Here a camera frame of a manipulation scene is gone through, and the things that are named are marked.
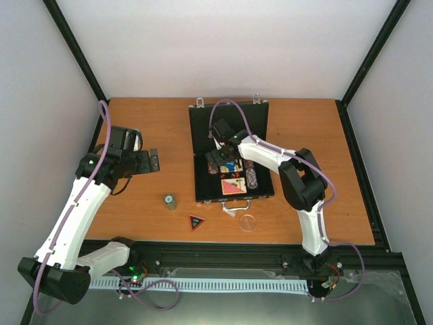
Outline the red poker chip stack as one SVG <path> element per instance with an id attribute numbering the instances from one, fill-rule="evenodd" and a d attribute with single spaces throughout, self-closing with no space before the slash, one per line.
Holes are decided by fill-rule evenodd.
<path id="1" fill-rule="evenodd" d="M 213 160 L 208 160 L 208 173 L 210 175 L 216 175 L 219 173 L 219 166 L 213 161 Z"/>

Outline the blue poker chip stack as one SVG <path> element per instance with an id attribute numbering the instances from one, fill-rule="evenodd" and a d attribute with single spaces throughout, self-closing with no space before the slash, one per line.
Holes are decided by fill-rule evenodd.
<path id="1" fill-rule="evenodd" d="M 249 190 L 255 190 L 258 188 L 258 180 L 254 169 L 246 170 L 246 183 Z"/>

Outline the red back card deck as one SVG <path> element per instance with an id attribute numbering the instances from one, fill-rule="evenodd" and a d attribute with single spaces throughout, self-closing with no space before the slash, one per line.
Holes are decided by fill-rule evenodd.
<path id="1" fill-rule="evenodd" d="M 244 177 L 234 179 L 222 179 L 221 189 L 223 195 L 245 194 L 247 192 L 246 180 Z"/>

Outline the black poker set case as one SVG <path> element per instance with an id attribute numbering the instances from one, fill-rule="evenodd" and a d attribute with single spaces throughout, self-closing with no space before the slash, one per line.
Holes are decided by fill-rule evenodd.
<path id="1" fill-rule="evenodd" d="M 231 102 L 224 101 L 216 108 L 213 104 L 203 104 L 199 99 L 196 105 L 189 107 L 189 122 L 191 130 L 191 141 L 193 146 L 193 166 L 195 199 L 198 203 L 227 202 L 234 200 L 252 200 L 268 198 L 275 195 L 271 172 L 267 168 L 254 162 L 254 170 L 258 180 L 258 188 L 249 190 L 245 194 L 223 195 L 221 189 L 221 174 L 226 174 L 226 179 L 231 178 L 231 173 L 219 173 L 210 175 L 205 153 L 215 149 L 213 139 L 209 138 L 211 124 L 220 119 L 226 120 L 229 126 L 238 133 L 243 130 L 251 130 L 252 134 L 265 139 L 267 136 L 267 122 L 269 103 L 265 100 L 250 100 L 239 102 L 236 106 Z M 238 172 L 240 177 L 246 180 L 244 159 L 240 159 L 244 170 Z"/>

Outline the green poker chip stack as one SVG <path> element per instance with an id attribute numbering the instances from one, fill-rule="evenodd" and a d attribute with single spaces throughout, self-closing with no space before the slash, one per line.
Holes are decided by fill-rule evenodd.
<path id="1" fill-rule="evenodd" d="M 164 203 L 168 210 L 174 211 L 177 208 L 177 201 L 175 196 L 172 194 L 167 194 L 164 196 Z"/>

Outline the clear round dealer button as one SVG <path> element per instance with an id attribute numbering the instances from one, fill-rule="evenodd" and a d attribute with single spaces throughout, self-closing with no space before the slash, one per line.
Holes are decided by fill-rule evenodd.
<path id="1" fill-rule="evenodd" d="M 256 219 L 250 214 L 242 215 L 239 218 L 240 228 L 245 232 L 251 232 L 256 228 Z"/>

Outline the triangular all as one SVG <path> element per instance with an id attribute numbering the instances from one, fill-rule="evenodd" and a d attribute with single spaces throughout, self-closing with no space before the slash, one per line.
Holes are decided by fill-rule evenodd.
<path id="1" fill-rule="evenodd" d="M 198 229 L 205 221 L 205 218 L 195 215 L 189 215 L 189 224 L 191 231 L 195 231 L 196 229 Z"/>

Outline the blue small blind button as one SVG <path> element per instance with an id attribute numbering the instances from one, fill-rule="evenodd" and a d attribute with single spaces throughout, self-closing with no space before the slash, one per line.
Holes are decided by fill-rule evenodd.
<path id="1" fill-rule="evenodd" d="M 225 167 L 227 167 L 230 171 L 234 171 L 237 164 L 235 162 L 227 162 L 225 164 Z"/>

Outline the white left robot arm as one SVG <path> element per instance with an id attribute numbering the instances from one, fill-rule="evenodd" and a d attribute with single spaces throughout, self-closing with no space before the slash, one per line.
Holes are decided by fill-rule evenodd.
<path id="1" fill-rule="evenodd" d="M 128 238 L 117 236 L 84 256 L 79 252 L 94 216 L 118 180 L 160 169 L 157 150 L 124 151 L 106 156 L 90 179 L 99 158 L 92 152 L 81 159 L 69 199 L 50 235 L 34 257 L 24 257 L 18 264 L 19 274 L 38 292 L 72 305 L 84 297 L 91 281 L 112 269 L 131 273 L 139 268 L 137 243 Z"/>

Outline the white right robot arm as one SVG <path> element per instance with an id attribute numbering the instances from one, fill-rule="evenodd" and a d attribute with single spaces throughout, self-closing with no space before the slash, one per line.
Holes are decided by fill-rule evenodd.
<path id="1" fill-rule="evenodd" d="M 209 138 L 216 146 L 211 155 L 217 163 L 242 158 L 278 174 L 285 200 L 296 210 L 300 221 L 303 268 L 310 274 L 318 273 L 329 257 L 322 213 L 328 180 L 312 152 L 305 148 L 280 148 L 246 130 L 235 133 L 211 127 Z"/>

